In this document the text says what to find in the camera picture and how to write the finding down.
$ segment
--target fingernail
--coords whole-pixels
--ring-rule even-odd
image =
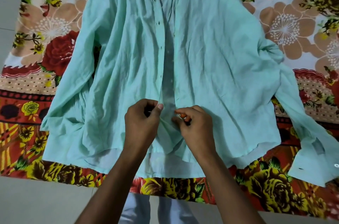
[[[164,105],[163,104],[158,104],[157,107],[162,110],[164,108]]]

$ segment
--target shirt sleeve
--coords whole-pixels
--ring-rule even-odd
[[[305,113],[293,70],[282,63],[283,54],[275,43],[270,40],[265,43],[281,73],[275,97],[290,117],[301,144],[289,175],[324,187],[326,182],[339,176],[339,142]]]
[[[102,44],[103,36],[111,33],[116,10],[116,0],[87,1],[72,58],[41,124],[41,130],[49,131],[46,160],[57,161],[55,155],[49,157],[50,148],[58,153],[67,151],[70,146],[67,138],[82,138],[86,100],[93,81],[93,47]]]

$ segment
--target leg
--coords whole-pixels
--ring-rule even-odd
[[[129,193],[119,224],[149,224],[150,196]]]
[[[158,220],[160,224],[199,224],[184,200],[159,197]]]

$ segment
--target tiled floor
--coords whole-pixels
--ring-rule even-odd
[[[20,0],[0,0],[0,68],[9,54],[14,37]],[[53,182],[0,177],[0,222],[3,224],[73,223],[85,207],[92,188]],[[157,224],[158,198],[151,196],[151,224]],[[214,205],[189,203],[202,223],[222,223]],[[262,213],[267,223],[328,223],[323,220],[285,214]]]

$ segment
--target left hand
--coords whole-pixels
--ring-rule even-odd
[[[144,114],[146,106],[154,107],[149,117]],[[163,108],[163,104],[148,99],[141,99],[128,108],[125,114],[124,151],[133,154],[131,156],[140,156],[142,159],[145,157],[157,135]]]

